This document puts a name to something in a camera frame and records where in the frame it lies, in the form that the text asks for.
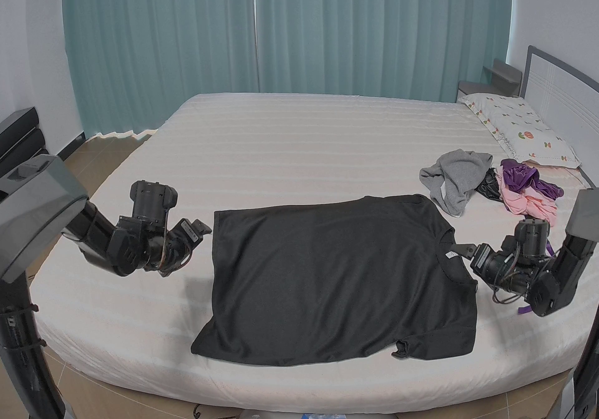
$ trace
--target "gray wall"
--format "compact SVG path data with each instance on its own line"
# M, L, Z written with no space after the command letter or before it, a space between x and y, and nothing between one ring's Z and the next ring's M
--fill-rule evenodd
M599 0L513 0L507 61L522 72L528 45L599 80Z
M65 54L62 0L0 0L0 119L35 106L50 153L81 131Z

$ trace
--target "curtain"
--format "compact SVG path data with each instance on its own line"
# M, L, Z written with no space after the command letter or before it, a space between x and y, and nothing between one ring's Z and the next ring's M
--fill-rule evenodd
M253 0L63 0L86 135L158 128L198 93L258 91Z
M512 0L256 0L265 92L455 101L505 60Z

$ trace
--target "tiled floor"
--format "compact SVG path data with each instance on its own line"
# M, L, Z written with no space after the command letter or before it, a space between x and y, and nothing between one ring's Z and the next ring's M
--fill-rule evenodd
M146 138L133 137L92 139L67 159L66 165L93 194L108 175ZM46 259L54 244L28 270L30 280ZM140 393L89 378L71 368L53 351L46 348L50 372L78 419L193 419L195 404ZM531 419L544 417L560 391L566 373L530 384L506 394L468 403L397 414L400 419ZM0 366L0 417L26 419L10 381ZM239 414L239 409L201 406L202 419L217 419Z

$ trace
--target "gray cloth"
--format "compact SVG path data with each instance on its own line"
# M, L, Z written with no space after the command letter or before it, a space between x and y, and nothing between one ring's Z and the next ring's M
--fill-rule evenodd
M489 153L456 149L443 154L430 168L422 168L420 182L442 210L460 216L470 199L468 193L483 181L492 161Z

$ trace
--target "floral pattern on pillow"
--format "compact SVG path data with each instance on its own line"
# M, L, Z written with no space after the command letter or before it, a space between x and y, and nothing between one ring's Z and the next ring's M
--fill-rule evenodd
M480 119L505 152L518 161L578 168L573 149L522 98L475 93L458 100Z

